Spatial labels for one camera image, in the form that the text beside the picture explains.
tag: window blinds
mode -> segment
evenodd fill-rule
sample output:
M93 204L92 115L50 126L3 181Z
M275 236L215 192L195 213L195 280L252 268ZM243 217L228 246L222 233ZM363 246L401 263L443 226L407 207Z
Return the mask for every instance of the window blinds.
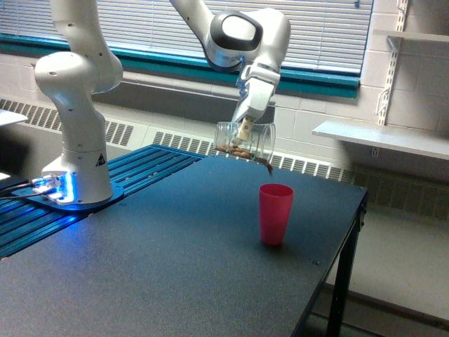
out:
M359 74L373 0L205 0L212 12L272 7L292 34L284 67ZM110 46L203 57L200 43L168 0L97 0ZM62 39L49 0L0 0L0 32Z

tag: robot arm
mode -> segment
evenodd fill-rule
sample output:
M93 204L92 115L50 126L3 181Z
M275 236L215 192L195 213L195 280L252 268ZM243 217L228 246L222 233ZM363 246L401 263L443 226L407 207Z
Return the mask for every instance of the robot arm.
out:
M247 140L279 83L290 22L270 8L246 13L225 10L213 15L203 0L170 2L201 42L212 68L219 72L240 70L240 100L232 121L243 121L239 138Z
M62 155L43 175L62 177L58 184L35 189L58 191L47 197L61 205L95 204L112 196L106 162L105 118L92 104L93 93L118 86L123 69L109 50L98 21L96 0L51 0L53 23L71 52L41 58L35 68L39 88L58 109Z

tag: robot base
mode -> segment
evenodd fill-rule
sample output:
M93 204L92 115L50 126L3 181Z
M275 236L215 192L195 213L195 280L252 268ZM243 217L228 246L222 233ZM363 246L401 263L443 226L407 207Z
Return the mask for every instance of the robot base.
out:
M109 206L110 204L117 202L118 200L123 199L124 194L123 186L116 183L112 183L111 186L112 186L112 196L109 199L106 199L101 202L95 202L93 204L59 205L56 204L54 201L51 201L41 195L37 197L28 197L25 199L57 211L92 213L99 211L100 209L103 209ZM13 194L16 196L22 196L33 193L34 191L32 188L24 188L22 190L15 191Z

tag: window sill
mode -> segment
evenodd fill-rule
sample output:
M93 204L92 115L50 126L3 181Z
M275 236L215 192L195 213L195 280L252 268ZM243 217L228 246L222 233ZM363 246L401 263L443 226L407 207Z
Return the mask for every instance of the window sill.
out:
M0 33L0 52L18 55L43 56L55 51L68 51L65 41L36 37L21 37ZM111 48L127 70L145 71L162 76L177 76L201 81L235 84L238 74L217 73L200 58ZM281 70L278 93L298 95L314 93L355 98L360 78L355 76L324 74L303 70Z

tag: red plastic cup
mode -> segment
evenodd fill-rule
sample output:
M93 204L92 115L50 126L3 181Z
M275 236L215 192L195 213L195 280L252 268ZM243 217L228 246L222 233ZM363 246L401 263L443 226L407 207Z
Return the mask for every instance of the red plastic cup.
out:
M282 243L292 209L293 190L285 185L259 187L260 239L270 246Z

